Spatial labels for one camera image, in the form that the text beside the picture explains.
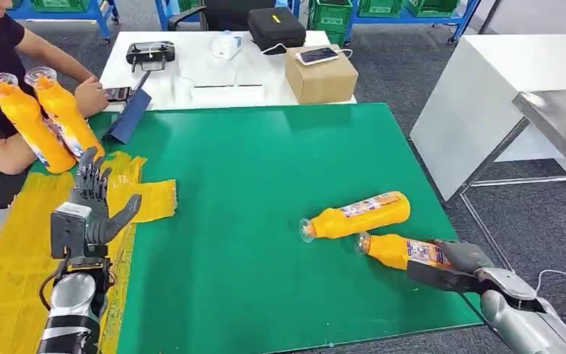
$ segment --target black chair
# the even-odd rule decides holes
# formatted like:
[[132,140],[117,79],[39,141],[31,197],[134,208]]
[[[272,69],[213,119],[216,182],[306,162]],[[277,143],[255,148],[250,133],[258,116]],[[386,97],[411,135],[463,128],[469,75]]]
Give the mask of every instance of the black chair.
[[248,12],[274,7],[275,4],[275,0],[200,0],[199,2],[204,6],[193,7],[168,20],[168,30],[176,31],[182,21],[199,14],[200,29],[203,31],[248,31]]

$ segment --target yellow bottle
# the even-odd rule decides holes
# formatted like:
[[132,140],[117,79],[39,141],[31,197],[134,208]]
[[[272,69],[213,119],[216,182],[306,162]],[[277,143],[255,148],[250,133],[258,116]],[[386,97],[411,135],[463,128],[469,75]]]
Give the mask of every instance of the yellow bottle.
[[400,192],[387,192],[342,208],[328,208],[317,217],[300,222],[305,242],[314,238],[339,238],[409,218],[409,200]]
[[70,170],[76,161],[42,117],[35,98],[18,87],[13,74],[0,73],[0,106],[50,173]]
[[95,157],[105,155],[103,146],[79,112],[74,96],[57,82],[55,70],[44,66],[31,69],[25,75],[25,82],[34,88],[38,102],[77,160],[91,146],[98,149]]
[[409,260],[417,260],[433,267],[450,267],[450,261],[444,256],[441,247],[396,234],[373,236],[361,232],[356,246],[358,252],[372,256],[388,267],[403,271],[407,270]]

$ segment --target human hand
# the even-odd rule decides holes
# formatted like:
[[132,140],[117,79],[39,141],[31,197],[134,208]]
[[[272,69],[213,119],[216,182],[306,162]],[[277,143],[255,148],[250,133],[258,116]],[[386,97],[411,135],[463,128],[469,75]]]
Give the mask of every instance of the human hand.
[[108,105],[103,85],[95,76],[90,76],[74,90],[79,112],[88,118],[104,110]]

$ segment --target blue metal rack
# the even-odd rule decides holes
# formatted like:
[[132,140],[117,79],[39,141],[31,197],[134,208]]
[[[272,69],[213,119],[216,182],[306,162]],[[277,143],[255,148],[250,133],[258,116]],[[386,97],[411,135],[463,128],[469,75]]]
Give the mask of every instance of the blue metal rack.
[[7,14],[15,20],[82,20],[96,21],[101,30],[101,37],[108,43],[111,34],[107,21],[111,16],[115,24],[119,23],[118,8],[114,0],[90,0],[90,6],[84,13],[39,13],[34,10],[31,0],[23,0],[20,7],[8,10]]
[[409,9],[405,6],[402,7],[400,17],[387,18],[387,17],[359,17],[357,9],[359,7],[359,0],[352,0],[352,14],[348,27],[346,28],[346,43],[350,43],[350,32],[352,31],[353,24],[456,24],[456,30],[453,35],[448,38],[448,44],[452,44],[464,34],[469,21],[472,19],[481,0],[468,0],[462,16],[452,15],[450,17],[415,17]]
[[[298,14],[300,13],[301,2],[303,2],[303,0],[289,0],[290,8],[292,9],[292,12],[296,17],[298,17]],[[170,20],[171,17],[180,13],[181,11],[189,10],[189,9],[180,9],[177,0],[174,1],[155,0],[155,6],[157,7],[157,16],[159,17],[159,24],[161,25],[161,29],[164,31],[168,28],[167,26],[168,20]],[[194,15],[188,18],[187,22],[198,22],[198,15]]]

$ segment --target green cutting mat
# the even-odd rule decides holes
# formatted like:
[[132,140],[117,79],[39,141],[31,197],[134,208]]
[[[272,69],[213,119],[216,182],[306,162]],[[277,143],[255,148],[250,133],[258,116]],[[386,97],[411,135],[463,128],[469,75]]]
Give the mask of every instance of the green cutting mat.
[[[102,133],[112,114],[92,125]],[[409,221],[456,235],[384,104],[147,112],[131,142],[143,181],[176,178],[174,218],[138,226],[119,353],[251,354],[478,324],[455,294],[304,243],[298,221],[389,190]]]

